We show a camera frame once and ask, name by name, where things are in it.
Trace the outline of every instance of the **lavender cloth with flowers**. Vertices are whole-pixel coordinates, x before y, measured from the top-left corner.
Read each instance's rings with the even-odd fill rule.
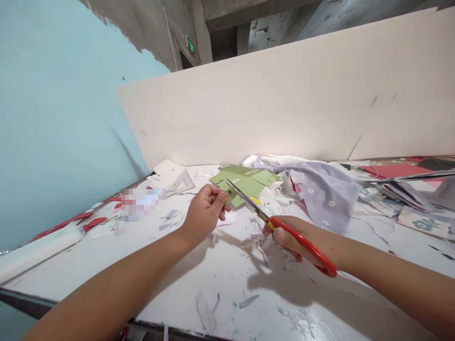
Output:
[[[342,170],[319,161],[279,166],[255,163],[255,168],[275,174],[286,171],[314,225],[337,234],[346,232],[362,186]]]

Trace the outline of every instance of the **green paper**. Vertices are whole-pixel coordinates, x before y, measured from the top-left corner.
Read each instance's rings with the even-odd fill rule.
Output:
[[[243,166],[228,165],[220,167],[219,169],[220,172],[211,178],[210,181],[226,191],[228,195],[226,204],[232,204],[234,207],[238,207],[244,201],[238,196],[237,192],[230,187],[226,179],[234,183],[248,197],[258,197],[266,186],[269,187],[280,178],[279,176],[270,173],[268,170]]]

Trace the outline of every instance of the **red scissors handle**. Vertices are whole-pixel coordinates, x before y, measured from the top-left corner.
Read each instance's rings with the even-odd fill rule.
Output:
[[[275,217],[270,217],[269,222],[272,223],[275,227],[281,227],[283,230],[289,232],[295,239],[297,239],[297,241],[300,244],[302,244],[305,247],[305,249],[310,251],[313,254],[313,256],[315,256],[316,259],[319,260],[324,265],[324,268],[315,265],[315,267],[324,275],[327,275],[329,277],[337,276],[337,269],[335,268],[335,266],[332,264],[331,261],[328,260],[326,256],[324,256],[321,250],[319,250],[312,242],[310,242],[300,233],[291,229],[288,225],[281,222]]]

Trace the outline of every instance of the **light blue wall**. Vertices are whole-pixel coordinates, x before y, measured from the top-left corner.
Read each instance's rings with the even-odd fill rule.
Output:
[[[0,250],[146,175],[114,87],[166,73],[77,0],[0,0]]]

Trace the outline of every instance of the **white board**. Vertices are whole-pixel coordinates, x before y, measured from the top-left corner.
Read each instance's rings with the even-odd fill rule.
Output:
[[[347,159],[357,141],[351,158],[453,154],[454,51],[454,8],[429,9],[116,94],[149,169],[262,152]]]

